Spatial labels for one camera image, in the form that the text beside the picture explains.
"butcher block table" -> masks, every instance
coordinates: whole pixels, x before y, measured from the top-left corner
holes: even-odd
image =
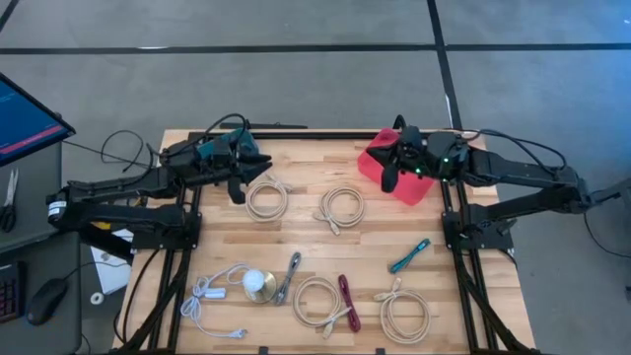
[[[301,130],[301,132],[330,132],[331,130]],[[167,130],[163,147],[185,140],[189,130]],[[203,214],[199,246],[192,252],[186,280],[186,294],[200,276],[212,276],[237,262],[270,271],[278,283],[287,272],[295,251],[302,254],[302,262],[292,279],[286,303],[276,307],[271,303],[258,305],[245,295],[243,285],[228,285],[225,276],[213,287],[226,287],[225,300],[202,300],[201,325],[215,332],[247,329],[243,339],[216,338],[202,333],[195,323],[182,318],[176,353],[257,353],[267,346],[269,353],[362,353],[374,354],[384,348],[389,354],[468,353],[466,332],[456,283],[452,253],[445,246],[440,221],[444,211],[440,185],[435,183],[425,198],[410,207],[381,192],[380,187],[364,177],[357,169],[357,158],[369,140],[257,140],[262,154],[272,157],[268,171],[284,183],[291,184],[289,207],[276,222],[255,223],[243,205],[230,201],[225,184],[204,186],[199,210]],[[472,145],[484,147],[481,140]],[[260,176],[256,183],[265,180]],[[335,236],[327,223],[313,218],[318,200],[338,186],[351,186],[362,194],[366,215],[359,225],[342,229]],[[470,203],[491,204],[498,201],[494,187],[466,188]],[[280,201],[274,190],[262,190],[256,197],[258,206],[273,206]],[[155,207],[169,200],[152,201]],[[333,202],[336,214],[353,213],[357,202],[340,196]],[[414,257],[407,268],[396,276],[388,266],[406,256],[423,239],[431,245]],[[129,285],[136,282],[150,250],[135,255]],[[179,264],[175,255],[175,274]],[[140,326],[156,302],[165,252],[160,251],[148,267],[134,297],[128,322],[128,336]],[[506,326],[523,344],[534,346],[526,306],[515,266],[496,250],[481,250],[480,257],[490,303]],[[335,325],[328,339],[322,338],[322,327],[302,326],[292,313],[292,296],[297,286],[310,276],[321,276],[337,285],[337,277],[345,274],[351,297],[362,328],[350,330],[347,317]],[[381,303],[373,296],[390,290],[395,277],[402,279],[401,288],[413,289],[429,303],[432,328],[427,337],[415,345],[400,345],[384,335],[380,325]],[[129,299],[127,288],[123,309]],[[324,318],[331,306],[330,296],[318,288],[310,288],[302,298],[301,307],[309,318]],[[481,347],[486,347],[481,315],[476,306],[477,334]],[[171,323],[173,301],[162,322],[159,347],[165,347]],[[395,301],[396,321],[409,330],[418,327],[422,310],[409,299]],[[120,317],[118,329],[122,329]],[[113,346],[120,346],[116,340]]]

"monitor screen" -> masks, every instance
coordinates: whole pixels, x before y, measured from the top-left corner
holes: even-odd
[[[0,167],[72,134],[71,126],[0,74]]]

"beige cable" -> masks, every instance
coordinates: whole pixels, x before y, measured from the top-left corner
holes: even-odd
[[[331,297],[333,299],[333,308],[325,319],[321,319],[321,320],[308,319],[307,317],[305,317],[305,315],[303,315],[303,311],[301,311],[300,309],[300,298],[303,292],[305,291],[306,288],[312,287],[312,286],[320,286],[320,287],[325,288],[326,291],[328,291],[331,294]],[[304,326],[308,326],[308,327],[324,326],[324,332],[322,333],[322,337],[326,339],[333,332],[333,327],[335,326],[335,322],[340,317],[346,315],[350,310],[352,310],[351,307],[348,307],[340,311],[342,307],[341,300],[342,300],[342,297],[340,296],[339,292],[337,291],[335,286],[333,286],[333,284],[330,283],[327,279],[323,277],[319,277],[319,276],[309,277],[298,286],[298,288],[296,289],[296,293],[294,293],[294,299],[292,302],[293,303],[292,307],[294,309],[294,316],[296,316],[296,319]]]
[[[430,331],[432,325],[432,316],[430,313],[430,307],[427,302],[416,291],[401,290],[398,291],[401,285],[401,279],[396,278],[392,285],[390,292],[383,292],[374,297],[375,301],[382,302],[382,310],[380,312],[380,321],[382,323],[382,329],[386,336],[399,344],[416,344],[423,340]],[[423,309],[423,323],[414,331],[405,331],[400,328],[394,321],[394,312],[392,311],[392,304],[394,300],[399,297],[408,297],[417,301]]]
[[[336,218],[331,212],[331,203],[333,202],[335,197],[343,194],[348,194],[355,197],[355,199],[357,199],[357,203],[359,204],[357,212],[355,212],[355,214],[348,219]],[[314,213],[314,218],[319,221],[328,222],[331,227],[331,231],[333,231],[335,236],[339,236],[340,227],[350,228],[355,226],[362,220],[362,218],[364,218],[364,212],[364,198],[362,198],[362,195],[360,195],[357,190],[350,187],[336,187],[325,193],[324,196],[320,198],[319,212]]]
[[[245,196],[245,210],[251,219],[256,222],[272,222],[279,219],[287,210],[289,199],[287,192],[292,191],[292,186],[282,183],[272,175],[266,174],[270,181],[262,181],[255,184]],[[280,204],[269,212],[261,211],[254,207],[254,199],[256,195],[265,187],[273,188],[280,193]]]

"paper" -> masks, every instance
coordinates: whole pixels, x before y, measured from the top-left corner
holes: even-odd
[[[129,242],[134,236],[133,233],[126,229],[112,232],[112,234]],[[111,265],[120,265],[125,263],[125,260],[112,256],[105,251],[94,247],[92,247],[92,257],[95,261],[106,262]],[[96,267],[97,273],[99,274],[99,280],[101,281],[101,289],[104,295],[109,295],[117,290],[120,290],[129,283],[129,276],[131,275],[131,267],[129,265],[111,267],[104,264],[96,264]]]

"red cable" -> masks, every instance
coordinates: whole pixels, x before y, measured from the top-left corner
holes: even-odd
[[[339,282],[339,289],[342,292],[344,302],[346,302],[346,307],[351,308],[351,311],[346,314],[348,316],[348,326],[354,332],[358,332],[359,329],[362,328],[362,325],[359,322],[359,316],[357,316],[357,312],[355,311],[355,307],[353,306],[353,301],[351,300],[351,292],[348,288],[348,280],[346,280],[346,276],[342,274],[339,275],[337,281]]]

